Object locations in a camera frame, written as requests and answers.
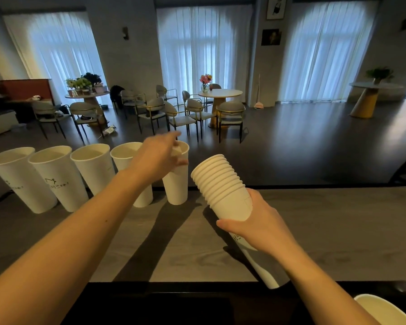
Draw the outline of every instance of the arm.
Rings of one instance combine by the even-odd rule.
[[[147,138],[128,169],[0,276],[0,325],[59,324],[63,320],[136,198],[175,166],[187,164],[171,156],[178,135]]]
[[[254,248],[274,257],[286,270],[318,325],[379,325],[298,245],[278,212],[248,189],[253,211],[246,221],[218,220],[217,225],[244,237]]]

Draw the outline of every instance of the white round table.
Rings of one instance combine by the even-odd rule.
[[[84,99],[85,103],[91,103],[92,105],[97,106],[96,108],[96,114],[98,115],[104,115],[104,111],[102,110],[101,106],[98,103],[98,100],[96,99],[96,97],[100,97],[100,96],[105,96],[106,94],[110,94],[110,91],[105,91],[105,92],[100,92],[100,93],[92,93],[92,94],[87,94],[87,95],[82,95],[82,96],[69,96],[66,95],[65,98],[68,99]],[[105,116],[103,116],[102,118],[99,119],[99,123],[101,125],[106,124],[104,121]],[[97,126],[98,123],[90,123],[90,126]]]
[[[212,114],[217,113],[217,106],[224,103],[226,101],[226,98],[237,97],[240,96],[241,94],[243,94],[242,91],[233,89],[212,89],[212,91],[208,92],[200,91],[198,93],[198,95],[201,97],[213,98]],[[210,120],[209,127],[214,129],[217,126],[216,121],[217,121],[216,118],[213,117]]]
[[[378,99],[379,89],[401,89],[402,85],[394,83],[379,83],[373,82],[353,82],[349,83],[352,87],[364,88],[364,91],[359,97],[355,107],[353,107],[350,116],[359,117],[361,119],[369,119],[373,117],[374,106]]]

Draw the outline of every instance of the dark floor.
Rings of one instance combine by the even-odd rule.
[[[242,144],[238,127],[223,130],[220,144],[215,130],[207,126],[198,143],[195,126],[191,126],[189,137],[182,127],[180,140],[190,145],[189,172],[204,159],[221,153],[246,185],[386,183],[406,159],[406,100],[378,103],[370,120],[350,117],[352,107],[344,103],[293,103],[262,110],[247,108]],[[126,120],[122,111],[116,115],[110,108],[106,117],[110,125],[117,126],[117,133],[103,140],[98,139],[98,130],[86,127],[89,143],[105,142],[115,147],[152,135],[149,121],[141,121],[141,135],[135,116]],[[166,132],[165,120],[159,122],[158,132]],[[49,124],[45,125],[49,140],[36,123],[29,124],[26,132],[7,132],[0,135],[0,152],[21,146],[37,150],[56,145],[81,147],[71,119],[63,121],[63,127],[67,140]],[[7,187],[0,185],[1,195]]]

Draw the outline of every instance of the floor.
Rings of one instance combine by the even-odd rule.
[[[339,281],[406,280],[406,187],[266,189],[305,251]],[[255,282],[198,191],[133,208],[91,282]],[[15,194],[0,203],[0,273],[69,213],[33,214]]]
[[[353,104],[293,103],[262,110],[247,108],[243,142],[239,144],[238,127],[222,131],[218,143],[215,130],[204,128],[203,140],[197,142],[195,126],[190,136],[182,127],[180,140],[190,146],[189,171],[214,154],[224,154],[246,185],[362,185],[386,183],[406,160],[406,100],[378,103],[370,120],[349,116]],[[111,147],[129,141],[143,141],[152,135],[148,121],[142,120],[140,134],[135,116],[126,120],[112,108],[106,111],[110,125],[118,130],[105,140],[96,129],[86,127],[88,142],[104,142]],[[166,122],[160,119],[166,132]],[[22,132],[0,135],[0,152],[22,146],[37,150],[83,143],[71,119],[62,121],[65,140],[52,125],[45,125],[48,140],[36,123]],[[8,187],[0,180],[0,196]]]

